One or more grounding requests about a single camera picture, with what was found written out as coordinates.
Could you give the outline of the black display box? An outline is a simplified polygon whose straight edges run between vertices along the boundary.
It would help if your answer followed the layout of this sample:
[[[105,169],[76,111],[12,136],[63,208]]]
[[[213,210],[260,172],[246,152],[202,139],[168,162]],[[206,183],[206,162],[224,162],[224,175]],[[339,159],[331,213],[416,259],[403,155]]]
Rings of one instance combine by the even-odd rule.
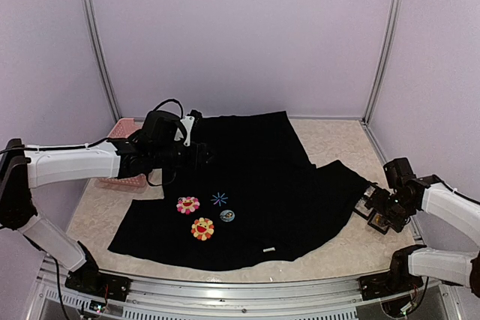
[[[365,220],[369,220],[374,215],[374,208],[371,204],[371,196],[376,190],[374,185],[370,185],[356,203],[354,212]]]
[[[384,218],[382,214],[375,212],[372,217],[368,220],[367,224],[381,233],[386,235],[390,229],[390,223]]]

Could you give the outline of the right aluminium frame post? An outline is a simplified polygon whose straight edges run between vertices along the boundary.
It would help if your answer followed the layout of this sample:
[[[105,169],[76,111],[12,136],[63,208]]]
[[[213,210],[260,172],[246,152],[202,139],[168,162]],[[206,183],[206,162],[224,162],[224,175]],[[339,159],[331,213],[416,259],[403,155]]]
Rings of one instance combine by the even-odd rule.
[[[385,27],[385,34],[382,41],[382,47],[379,54],[379,61],[376,66],[375,77],[373,81],[372,88],[370,90],[370,95],[367,101],[367,106],[363,115],[363,124],[366,127],[369,127],[373,116],[374,111],[377,106],[378,100],[380,98],[380,92],[382,85],[384,83],[386,70],[389,64],[389,58],[391,55],[391,50],[395,40],[395,32],[398,23],[398,17],[401,11],[402,0],[391,0],[388,10],[387,23]]]

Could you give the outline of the left aluminium frame post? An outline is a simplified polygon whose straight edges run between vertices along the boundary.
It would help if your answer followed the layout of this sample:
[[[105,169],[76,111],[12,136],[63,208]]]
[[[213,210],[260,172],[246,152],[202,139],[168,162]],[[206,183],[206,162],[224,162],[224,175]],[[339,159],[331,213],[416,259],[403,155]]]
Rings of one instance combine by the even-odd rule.
[[[121,118],[122,114],[119,108],[118,101],[116,99],[116,94],[113,88],[112,81],[110,79],[109,71],[107,69],[107,63],[101,44],[101,37],[98,31],[93,0],[82,0],[82,7],[86,17],[85,20],[88,29],[88,35],[91,41],[91,47],[100,75],[100,82],[103,88],[103,92],[106,96],[107,105],[111,113],[112,119],[114,120],[114,122],[117,122]]]

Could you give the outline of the orange yellow flower brooch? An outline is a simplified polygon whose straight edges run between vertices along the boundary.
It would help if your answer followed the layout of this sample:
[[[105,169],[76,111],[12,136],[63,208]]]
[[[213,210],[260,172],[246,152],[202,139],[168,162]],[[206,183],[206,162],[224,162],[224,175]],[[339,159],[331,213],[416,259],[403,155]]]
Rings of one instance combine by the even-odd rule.
[[[194,220],[190,233],[199,241],[207,241],[215,232],[212,220],[204,217]]]

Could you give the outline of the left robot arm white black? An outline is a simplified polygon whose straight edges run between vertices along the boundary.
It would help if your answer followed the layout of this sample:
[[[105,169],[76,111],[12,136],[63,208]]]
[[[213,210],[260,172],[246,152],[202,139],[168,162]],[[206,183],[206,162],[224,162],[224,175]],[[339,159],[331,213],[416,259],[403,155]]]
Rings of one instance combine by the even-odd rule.
[[[174,172],[201,166],[212,158],[191,132],[202,115],[150,111],[142,127],[127,138],[104,138],[84,145],[40,147],[11,139],[1,151],[1,227],[20,232],[68,271],[70,289],[97,294],[108,276],[88,249],[52,224],[32,200],[32,190],[88,178],[134,178],[156,169]]]

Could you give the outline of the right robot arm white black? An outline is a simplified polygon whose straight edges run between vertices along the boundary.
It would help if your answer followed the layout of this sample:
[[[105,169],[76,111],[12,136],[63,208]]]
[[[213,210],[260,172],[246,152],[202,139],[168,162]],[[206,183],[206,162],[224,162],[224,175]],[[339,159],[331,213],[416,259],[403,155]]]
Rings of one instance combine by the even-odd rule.
[[[459,193],[437,175],[418,177],[407,158],[383,167],[388,189],[371,184],[361,200],[368,209],[367,223],[381,234],[401,232],[422,211],[435,216],[479,242],[479,202]],[[479,294],[479,253],[435,250],[415,244],[396,250],[389,269],[360,278],[365,300],[420,288],[434,278]]]

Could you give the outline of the aluminium frame post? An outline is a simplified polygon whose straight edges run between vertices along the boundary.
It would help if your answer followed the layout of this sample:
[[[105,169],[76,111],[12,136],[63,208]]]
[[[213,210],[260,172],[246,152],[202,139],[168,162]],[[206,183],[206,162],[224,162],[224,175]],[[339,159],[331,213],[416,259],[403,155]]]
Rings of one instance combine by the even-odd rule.
[[[101,37],[98,31],[93,0],[82,0],[82,7],[86,17],[85,20],[88,29],[88,35],[91,41],[91,47],[100,75],[100,82],[103,88],[103,92],[106,96],[107,105],[111,113],[112,119],[114,120],[114,122],[117,122],[121,118],[122,114],[119,108],[118,101],[116,99],[116,94],[113,88],[112,81],[110,79],[109,71],[107,69],[107,63],[101,44]]]
[[[373,81],[372,88],[370,90],[370,95],[367,101],[367,106],[363,115],[363,124],[366,127],[369,127],[373,116],[374,111],[377,106],[378,100],[380,98],[380,92],[382,85],[384,83],[386,70],[389,64],[389,58],[391,55],[391,50],[395,40],[395,32],[398,23],[398,17],[401,11],[402,0],[391,0],[388,10],[387,23],[385,27],[385,34],[382,41],[382,47],[379,54],[379,61],[376,66],[375,77]]]

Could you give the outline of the front aluminium rail base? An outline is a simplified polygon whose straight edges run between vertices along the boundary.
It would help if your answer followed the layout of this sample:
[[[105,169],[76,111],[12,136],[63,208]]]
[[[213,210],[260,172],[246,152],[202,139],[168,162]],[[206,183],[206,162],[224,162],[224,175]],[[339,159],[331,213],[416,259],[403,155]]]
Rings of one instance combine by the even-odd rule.
[[[355,277],[287,283],[201,283],[131,276],[106,297],[65,288],[46,257],[22,319],[464,319],[458,293],[430,280],[420,289],[365,299]]]

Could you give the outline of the black t-shirt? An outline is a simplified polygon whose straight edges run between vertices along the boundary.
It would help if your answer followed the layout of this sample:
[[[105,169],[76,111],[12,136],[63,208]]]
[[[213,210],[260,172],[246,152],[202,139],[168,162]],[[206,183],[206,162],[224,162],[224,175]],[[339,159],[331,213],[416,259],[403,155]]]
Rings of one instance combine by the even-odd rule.
[[[370,185],[340,161],[314,165],[285,112],[204,118],[191,138],[215,151],[213,161],[168,175],[161,200],[133,201],[109,251],[203,271],[291,262],[334,238]],[[228,197],[221,207],[211,202],[217,192]],[[186,196],[200,202],[189,215],[176,209]],[[220,219],[224,210],[232,222]],[[214,223],[207,241],[191,234],[200,217]]]

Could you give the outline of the pink yellow flower brooch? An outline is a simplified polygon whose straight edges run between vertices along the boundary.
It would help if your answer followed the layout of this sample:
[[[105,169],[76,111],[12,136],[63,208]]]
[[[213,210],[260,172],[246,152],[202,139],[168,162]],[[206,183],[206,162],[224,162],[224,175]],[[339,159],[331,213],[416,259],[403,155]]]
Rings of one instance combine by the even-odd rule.
[[[193,196],[186,196],[178,198],[176,209],[181,214],[192,214],[200,207],[200,201]]]

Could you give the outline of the round blue pin badge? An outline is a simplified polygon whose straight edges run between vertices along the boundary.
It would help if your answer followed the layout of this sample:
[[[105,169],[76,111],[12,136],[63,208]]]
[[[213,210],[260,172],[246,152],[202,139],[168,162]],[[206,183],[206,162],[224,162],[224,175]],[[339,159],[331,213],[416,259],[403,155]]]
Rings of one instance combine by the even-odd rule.
[[[230,223],[235,219],[236,215],[234,211],[224,210],[220,213],[220,219],[225,223]]]

